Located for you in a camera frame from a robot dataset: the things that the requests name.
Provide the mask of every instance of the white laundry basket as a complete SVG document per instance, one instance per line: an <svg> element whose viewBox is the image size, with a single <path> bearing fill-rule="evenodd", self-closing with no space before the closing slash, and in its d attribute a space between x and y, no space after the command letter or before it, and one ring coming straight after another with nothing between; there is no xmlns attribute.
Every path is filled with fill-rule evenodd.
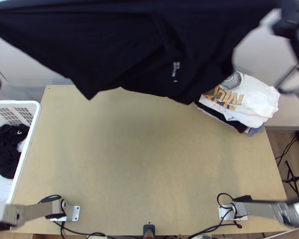
<svg viewBox="0 0 299 239"><path fill-rule="evenodd" d="M36 101L0 101L0 127L4 124L19 125L21 123L30 127L27 138L18 145L18 150L22 150L22 153L14 179L6 179L0 175L0 202L10 204L13 201L40 111L41 105Z"/></svg>

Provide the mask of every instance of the orange lettering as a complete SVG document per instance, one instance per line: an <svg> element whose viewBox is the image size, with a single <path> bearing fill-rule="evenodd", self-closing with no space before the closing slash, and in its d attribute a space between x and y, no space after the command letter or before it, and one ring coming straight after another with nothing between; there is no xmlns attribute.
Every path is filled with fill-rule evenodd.
<svg viewBox="0 0 299 239"><path fill-rule="evenodd" d="M226 96L225 96L225 98L224 98L224 100L223 100L224 102L228 102L228 98L230 97L231 93L232 93L231 90L229 90L229 91L227 92L227 94L226 94Z"/></svg>
<svg viewBox="0 0 299 239"><path fill-rule="evenodd" d="M204 96L209 100L212 100L213 98L213 96L209 95L208 93L205 93Z"/></svg>
<svg viewBox="0 0 299 239"><path fill-rule="evenodd" d="M237 102L237 93L233 93L228 99L227 103L236 104Z"/></svg>
<svg viewBox="0 0 299 239"><path fill-rule="evenodd" d="M217 98L219 99L219 100L223 100L223 98L225 97L225 91L223 91L223 90L219 90L218 91L218 94L217 94Z"/></svg>
<svg viewBox="0 0 299 239"><path fill-rule="evenodd" d="M218 89L219 89L219 85L216 85L216 87L215 87L215 89L214 89L214 96L217 95Z"/></svg>
<svg viewBox="0 0 299 239"><path fill-rule="evenodd" d="M237 104L242 104L242 99L243 99L244 95L240 95L237 101Z"/></svg>
<svg viewBox="0 0 299 239"><path fill-rule="evenodd" d="M229 109L229 110L232 110L232 111L235 111L236 107L235 107L235 106L232 106L232 105L228 105L228 109Z"/></svg>

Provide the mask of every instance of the wooden table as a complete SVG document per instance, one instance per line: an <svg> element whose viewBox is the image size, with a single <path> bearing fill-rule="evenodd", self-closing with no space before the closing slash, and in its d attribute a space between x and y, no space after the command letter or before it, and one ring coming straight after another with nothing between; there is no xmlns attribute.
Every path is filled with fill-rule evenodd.
<svg viewBox="0 0 299 239"><path fill-rule="evenodd" d="M60 194L81 206L70 229L107 235L190 235L219 223L217 194L284 200L266 132L252 137L168 98L115 89L86 100L48 86L14 204ZM282 231L249 217L215 233ZM41 218L19 232L59 234Z"/></svg>

